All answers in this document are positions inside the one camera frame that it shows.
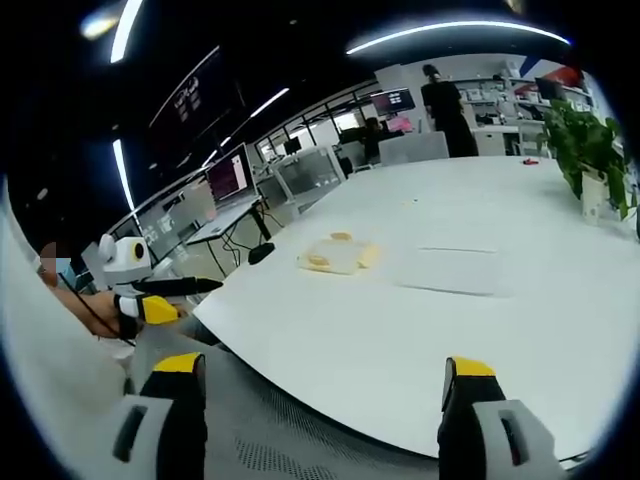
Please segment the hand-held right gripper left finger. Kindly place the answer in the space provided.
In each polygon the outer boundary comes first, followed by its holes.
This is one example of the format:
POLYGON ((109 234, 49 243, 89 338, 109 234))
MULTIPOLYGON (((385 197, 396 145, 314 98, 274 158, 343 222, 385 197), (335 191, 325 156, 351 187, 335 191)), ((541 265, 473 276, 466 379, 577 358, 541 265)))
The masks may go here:
POLYGON ((111 447, 124 479, 202 479, 208 437, 205 357, 189 352, 157 362, 136 395, 124 397, 111 447))

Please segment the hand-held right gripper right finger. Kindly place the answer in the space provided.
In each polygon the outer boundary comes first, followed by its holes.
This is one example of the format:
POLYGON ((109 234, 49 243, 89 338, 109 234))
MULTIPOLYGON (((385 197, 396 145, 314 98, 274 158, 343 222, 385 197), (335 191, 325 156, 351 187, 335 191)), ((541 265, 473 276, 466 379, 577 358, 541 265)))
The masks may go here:
POLYGON ((446 359, 438 428, 441 479, 564 479, 554 437, 519 400, 509 400, 492 368, 446 359))

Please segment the person's left hand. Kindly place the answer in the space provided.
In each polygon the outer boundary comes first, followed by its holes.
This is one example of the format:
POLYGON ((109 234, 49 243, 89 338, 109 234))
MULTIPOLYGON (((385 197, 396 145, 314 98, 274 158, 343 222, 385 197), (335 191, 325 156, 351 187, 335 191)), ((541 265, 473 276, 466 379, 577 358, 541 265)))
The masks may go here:
POLYGON ((105 338, 121 337, 119 311, 113 292, 81 294, 80 298, 80 310, 76 316, 91 333, 105 338))

